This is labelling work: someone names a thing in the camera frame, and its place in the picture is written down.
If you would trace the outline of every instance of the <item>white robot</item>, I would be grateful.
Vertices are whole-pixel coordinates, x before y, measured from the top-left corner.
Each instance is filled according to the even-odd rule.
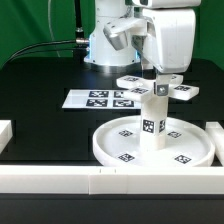
[[[105,73],[133,71],[139,67],[139,56],[128,38],[128,47],[116,51],[107,41],[103,29],[108,22],[122,16],[133,16],[133,7],[125,0],[95,0],[96,27],[89,38],[89,54],[84,61],[93,70]]]
[[[125,4],[118,0],[110,2],[109,14],[115,4]],[[169,97],[189,100],[199,92],[198,87],[182,85],[183,76],[174,73],[185,72],[191,62],[195,14],[188,7],[200,3],[201,0],[132,0],[131,13],[108,18],[102,30],[116,54],[109,58],[105,49],[99,49],[100,55],[108,57],[106,60],[111,63],[116,57],[127,58],[128,65],[135,54],[133,46],[141,54],[143,70],[153,66],[157,74],[153,80],[129,75],[117,80],[119,87],[128,89],[124,98],[142,104],[141,116],[116,119],[96,130],[93,151],[101,164],[211,165],[215,146],[206,132],[190,123],[167,118]]]

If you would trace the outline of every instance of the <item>white cylinder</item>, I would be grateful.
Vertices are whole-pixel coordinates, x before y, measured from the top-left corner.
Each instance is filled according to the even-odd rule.
[[[116,51],[106,39],[104,25],[127,13],[125,0],[95,0],[96,27],[90,35],[90,52],[85,62],[96,66],[128,66],[139,62],[136,50],[128,38],[128,47]]]

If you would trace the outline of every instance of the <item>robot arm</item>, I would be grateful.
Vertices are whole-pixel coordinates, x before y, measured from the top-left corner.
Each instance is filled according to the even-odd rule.
[[[140,18],[119,18],[106,24],[104,33],[109,42],[116,50],[120,50],[128,45],[127,36],[131,34],[134,48],[159,72],[185,72],[193,51],[194,11],[183,8],[156,10],[149,8],[162,5],[192,6],[200,4],[200,0],[133,0],[133,2],[144,6]]]

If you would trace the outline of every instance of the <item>white platform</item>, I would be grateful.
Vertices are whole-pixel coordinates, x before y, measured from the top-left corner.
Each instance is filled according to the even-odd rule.
[[[161,150],[140,148],[141,116],[109,121],[93,136],[93,152],[104,166],[186,167],[210,166],[215,146],[201,128],[174,118],[166,120],[166,146]]]

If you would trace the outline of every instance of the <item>white plastic part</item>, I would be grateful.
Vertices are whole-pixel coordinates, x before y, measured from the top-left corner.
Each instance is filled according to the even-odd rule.
[[[223,167],[0,166],[0,193],[224,194]]]
[[[0,120],[0,153],[12,138],[12,124],[9,120]]]
[[[207,122],[206,132],[215,142],[215,154],[224,166],[224,130],[218,122]]]
[[[0,193],[88,194],[89,173],[89,167],[1,166]]]
[[[210,166],[213,162],[215,146],[207,133],[173,118],[166,121],[166,147],[142,151],[139,144],[140,120],[140,116],[119,118],[96,130],[93,152],[102,165],[159,168]]]
[[[137,93],[139,89],[143,92],[142,94]],[[153,89],[133,88],[124,92],[124,98],[135,102],[144,103],[153,97],[153,92]]]
[[[170,85],[169,97],[179,100],[189,100],[198,95],[199,88],[187,85]]]
[[[149,20],[142,54],[162,73],[185,72],[193,51],[195,14],[191,9],[143,9]]]
[[[125,0],[95,0],[96,27],[90,35],[90,53],[84,59],[97,66],[128,66],[139,62],[136,50],[131,46],[116,51],[106,39],[104,25],[127,13]]]
[[[63,109],[140,109],[138,102],[124,99],[123,90],[70,90]]]
[[[132,0],[136,5],[147,8],[178,8],[188,6],[198,6],[201,0],[148,0],[148,3],[142,4],[141,0]]]

